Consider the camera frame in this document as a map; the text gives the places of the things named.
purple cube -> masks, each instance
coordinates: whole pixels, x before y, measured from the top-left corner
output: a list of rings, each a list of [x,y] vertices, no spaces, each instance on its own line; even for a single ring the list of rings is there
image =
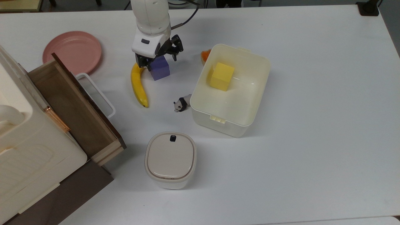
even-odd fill
[[[151,76],[154,80],[160,80],[166,76],[170,75],[170,66],[165,60],[164,56],[157,57],[151,64]]]

pink plate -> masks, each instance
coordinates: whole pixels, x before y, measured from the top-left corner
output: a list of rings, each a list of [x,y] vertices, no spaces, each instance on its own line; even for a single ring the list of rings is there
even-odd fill
[[[60,58],[74,75],[89,73],[100,61],[100,42],[83,31],[70,31],[51,40],[43,51],[43,63],[53,59],[52,53]]]

toy panda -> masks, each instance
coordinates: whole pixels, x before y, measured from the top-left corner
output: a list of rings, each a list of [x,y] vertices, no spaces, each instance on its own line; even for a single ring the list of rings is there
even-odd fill
[[[175,112],[182,112],[190,106],[190,98],[192,94],[186,95],[183,98],[179,98],[178,102],[174,102]]]

small white container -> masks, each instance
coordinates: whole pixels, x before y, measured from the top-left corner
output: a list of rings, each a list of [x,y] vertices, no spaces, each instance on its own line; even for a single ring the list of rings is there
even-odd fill
[[[235,68],[227,91],[209,85],[217,62]],[[269,60],[243,48],[214,46],[190,99],[194,121],[240,137],[253,123],[271,69]]]
[[[196,146],[188,135],[164,132],[150,140],[144,164],[149,177],[160,187],[181,189],[193,175],[196,159]]]

orange object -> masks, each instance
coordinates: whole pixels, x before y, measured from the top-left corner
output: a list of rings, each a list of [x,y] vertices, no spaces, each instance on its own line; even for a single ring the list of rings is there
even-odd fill
[[[210,55],[211,49],[208,49],[207,51],[202,51],[201,52],[201,62],[204,64],[206,63],[208,56]]]

